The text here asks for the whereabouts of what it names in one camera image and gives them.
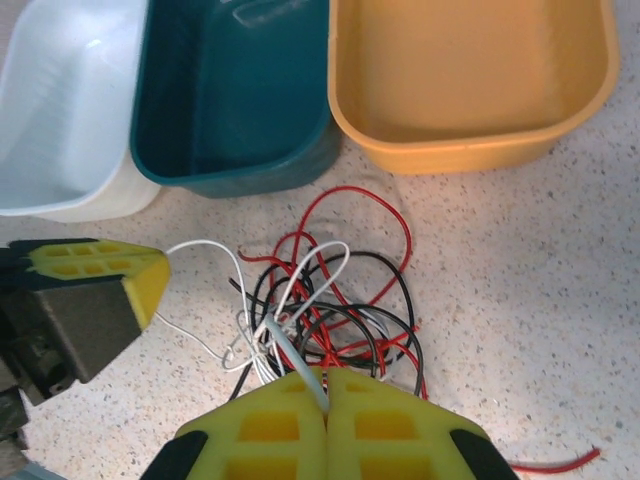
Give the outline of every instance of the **yellow plastic bin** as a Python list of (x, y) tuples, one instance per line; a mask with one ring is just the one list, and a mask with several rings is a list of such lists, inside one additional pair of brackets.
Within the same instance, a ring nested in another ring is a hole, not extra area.
[(612, 3), (331, 0), (331, 110), (394, 173), (534, 160), (615, 86)]

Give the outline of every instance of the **speckled countertop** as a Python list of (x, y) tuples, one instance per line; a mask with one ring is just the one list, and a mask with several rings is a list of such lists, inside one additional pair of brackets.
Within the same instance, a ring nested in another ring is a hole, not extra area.
[[(618, 18), (616, 93), (532, 164), (394, 177), (347, 143), (334, 169), (296, 191), (207, 200), (176, 189), (140, 214), (100, 223), (5, 218), (0, 242), (91, 236), (166, 248), (202, 237), (259, 253), (322, 189), (371, 188), (402, 209), (416, 237), (407, 277), (432, 400), (479, 422), (509, 459), (565, 460), (598, 445), (601, 459), (562, 478), (629, 480), (640, 471), (640, 3), (618, 1)], [(354, 195), (323, 204), (310, 230), (401, 254), (394, 224)], [(162, 312), (221, 348), (239, 305), (229, 260), (206, 248), (173, 260)], [(246, 273), (253, 282), (257, 270)], [(355, 263), (345, 276), (356, 293), (383, 280)], [(410, 374), (406, 365), (397, 382)], [(235, 381), (155, 323), (90, 384), (31, 410), (30, 456), (72, 480), (138, 478)]]

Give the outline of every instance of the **white plastic bin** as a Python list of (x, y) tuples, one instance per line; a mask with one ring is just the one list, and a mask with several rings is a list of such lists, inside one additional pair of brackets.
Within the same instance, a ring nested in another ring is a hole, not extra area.
[(146, 8), (146, 0), (24, 8), (0, 78), (0, 215), (102, 220), (155, 198), (160, 187), (129, 153)]

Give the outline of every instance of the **teal plastic bin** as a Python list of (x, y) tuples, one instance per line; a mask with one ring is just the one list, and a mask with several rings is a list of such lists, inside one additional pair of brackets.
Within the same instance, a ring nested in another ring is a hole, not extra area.
[(335, 162), (328, 0), (150, 0), (131, 151), (205, 197), (299, 187)]

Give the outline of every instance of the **plastic bin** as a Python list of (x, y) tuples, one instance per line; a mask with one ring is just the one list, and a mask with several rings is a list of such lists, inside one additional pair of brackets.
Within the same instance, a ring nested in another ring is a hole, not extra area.
[(33, 0), (2, 23), (1, 216), (102, 220), (157, 195), (128, 149), (145, 13), (144, 0)]
[(332, 112), (397, 173), (533, 160), (619, 67), (611, 0), (331, 0), (330, 24)]
[(205, 197), (284, 190), (339, 154), (327, 102), (328, 0), (151, 0), (131, 150)]

